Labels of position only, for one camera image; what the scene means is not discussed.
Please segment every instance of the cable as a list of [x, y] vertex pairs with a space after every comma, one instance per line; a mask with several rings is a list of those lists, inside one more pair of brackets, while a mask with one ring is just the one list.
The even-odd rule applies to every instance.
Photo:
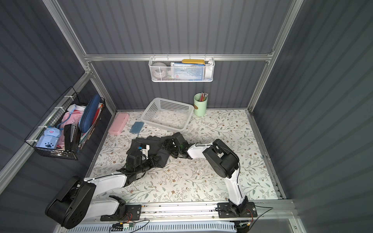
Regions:
[[232, 211], [230, 210], [224, 210], [224, 209], [220, 209], [220, 208], [215, 208], [215, 211], [221, 211], [221, 212], [224, 212], [224, 213], [233, 213]]
[[255, 219], [255, 221], [254, 221], [252, 224], [250, 224], [249, 230], [251, 230], [251, 228], [254, 226], [254, 224], [256, 223], [256, 221], [257, 221], [261, 216], [263, 216], [265, 213], [267, 213], [268, 211], [270, 211], [270, 210], [273, 209], [273, 207], [262, 207], [262, 208], [270, 208], [270, 209], [267, 210], [266, 212], [262, 213], [261, 215], [259, 215], [259, 217], [257, 217], [257, 219]]
[[132, 220], [133, 214], [132, 214], [131, 212], [130, 212], [130, 214], [131, 214], [131, 218], [129, 218], [129, 216], [128, 216], [128, 214], [127, 214], [127, 216], [128, 216], [128, 221], [127, 221], [127, 223], [129, 223], [129, 221]]
[[146, 225], [148, 225], [148, 223], [150, 222], [150, 220], [147, 219], [147, 220], [142, 220], [142, 221], [138, 221], [138, 222], [135, 222], [135, 223], [140, 223], [140, 222], [144, 222], [144, 221], [148, 221], [148, 222], [147, 222], [145, 225], [143, 225], [142, 227], [140, 227], [139, 229], [134, 230], [134, 231], [129, 232], [129, 233], [134, 233], [134, 232], [136, 232], [136, 231], [138, 231], [138, 230], [141, 230], [141, 229], [144, 228]]
[[252, 222], [254, 221], [254, 217], [253, 217], [253, 213], [249, 210], [249, 209], [246, 209], [247, 211], [249, 211], [250, 212], [250, 214], [251, 214], [251, 223], [250, 223], [250, 225], [252, 224]]
[[86, 180], [86, 182], [91, 181], [91, 180], [94, 180], [94, 179], [103, 178], [103, 177], [106, 177], [106, 176], [115, 176], [115, 175], [113, 175], [113, 174], [109, 174], [109, 175], [105, 175], [105, 176], [95, 177], [95, 178], [92, 178], [92, 179], [90, 179], [90, 180]]

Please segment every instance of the pencil holder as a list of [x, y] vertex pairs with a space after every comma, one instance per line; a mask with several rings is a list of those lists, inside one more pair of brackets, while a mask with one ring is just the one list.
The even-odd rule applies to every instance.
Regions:
[[201, 93], [198, 93], [194, 96], [194, 114], [196, 116], [204, 116], [206, 114], [208, 98], [209, 97], [207, 97], [205, 101], [200, 101]]

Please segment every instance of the white plastic basket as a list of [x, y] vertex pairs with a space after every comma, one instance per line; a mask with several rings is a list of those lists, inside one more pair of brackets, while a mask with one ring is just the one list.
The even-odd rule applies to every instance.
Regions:
[[182, 133], [188, 125], [193, 109], [190, 104], [155, 98], [142, 113], [141, 120], [151, 126]]
[[[166, 66], [153, 66], [154, 63], [162, 62]], [[214, 76], [215, 60], [212, 57], [205, 60], [205, 66], [176, 67], [171, 66], [173, 62], [181, 60], [160, 60], [150, 57], [149, 69], [153, 82], [212, 82]]]

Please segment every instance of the vent grille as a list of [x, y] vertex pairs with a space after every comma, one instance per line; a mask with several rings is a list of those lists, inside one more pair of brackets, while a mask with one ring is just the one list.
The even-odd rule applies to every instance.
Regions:
[[[151, 233], [151, 232], [236, 232], [234, 223], [225, 221], [198, 221], [198, 222], [172, 222], [172, 223], [149, 223], [142, 229], [138, 230], [146, 223], [138, 223], [134, 227], [129, 227], [123, 231], [116, 232], [136, 232]], [[112, 224], [80, 224], [67, 232], [76, 233], [101, 233], [109, 232]]]

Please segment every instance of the black bracket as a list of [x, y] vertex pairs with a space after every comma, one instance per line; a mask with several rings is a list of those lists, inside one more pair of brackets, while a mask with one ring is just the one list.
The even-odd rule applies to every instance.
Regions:
[[256, 211], [256, 207], [255, 207], [255, 204], [254, 202], [247, 202], [245, 208], [244, 208], [244, 212], [242, 214], [240, 214], [239, 216], [234, 216], [232, 211], [231, 211], [231, 204], [229, 202], [219, 202], [217, 204], [217, 207], [219, 209], [219, 218], [237, 218], [237, 217], [248, 217], [248, 218], [251, 218], [251, 214], [253, 214], [253, 217], [257, 217], [258, 216], [258, 213]]
[[[126, 213], [129, 215], [130, 219], [131, 219], [131, 214], [132, 214], [132, 219], [131, 219], [132, 221], [139, 220], [140, 214], [141, 214], [141, 205], [126, 205]], [[123, 222], [128, 221], [128, 220], [129, 219], [127, 219], [127, 215], [126, 215]], [[102, 215], [100, 218], [100, 221], [106, 222], [106, 221], [116, 221], [116, 220], [113, 218], [110, 218], [107, 215]]]

